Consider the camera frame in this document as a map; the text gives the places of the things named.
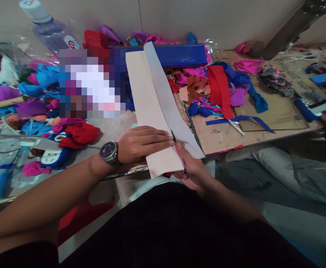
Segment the hand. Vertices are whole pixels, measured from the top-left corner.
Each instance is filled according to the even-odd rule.
[[[194,191],[204,188],[214,178],[205,168],[201,159],[193,158],[181,143],[175,144],[177,152],[185,163],[185,172],[174,172],[173,175],[184,183],[189,189]]]
[[[173,144],[173,137],[167,131],[148,126],[131,128],[118,141],[118,161],[122,164],[138,163],[144,156]]]

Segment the wristwatch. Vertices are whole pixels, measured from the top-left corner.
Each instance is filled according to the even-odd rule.
[[[117,166],[121,163],[118,161],[118,144],[115,141],[105,143],[100,152],[100,157],[111,166]]]

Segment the white paper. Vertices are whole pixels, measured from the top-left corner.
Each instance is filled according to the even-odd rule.
[[[170,132],[159,105],[145,52],[127,52],[126,64],[138,125]],[[184,169],[174,146],[153,153],[146,160],[152,179],[166,172]]]
[[[180,115],[177,104],[175,103],[172,95],[169,82],[164,73],[162,65],[160,64],[152,42],[144,45],[144,52],[146,54],[160,108],[169,128],[173,131],[175,138],[185,144],[185,148],[192,155],[192,157],[196,159],[204,158],[205,154],[200,149],[193,133],[182,120],[182,116]]]

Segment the pixelated area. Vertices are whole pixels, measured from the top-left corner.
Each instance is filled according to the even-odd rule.
[[[125,50],[60,50],[60,117],[119,117],[126,110],[125,71]]]

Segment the scissors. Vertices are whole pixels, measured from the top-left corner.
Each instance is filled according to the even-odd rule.
[[[175,135],[173,133],[173,130],[170,130],[170,131],[172,133],[173,142],[174,142],[174,144],[176,144],[177,143],[177,139],[175,138]],[[180,160],[182,161],[182,164],[183,164],[183,167],[184,167],[184,173],[185,173],[185,163],[184,163],[184,160],[183,160],[183,158],[180,155],[179,155],[179,157],[180,157]]]

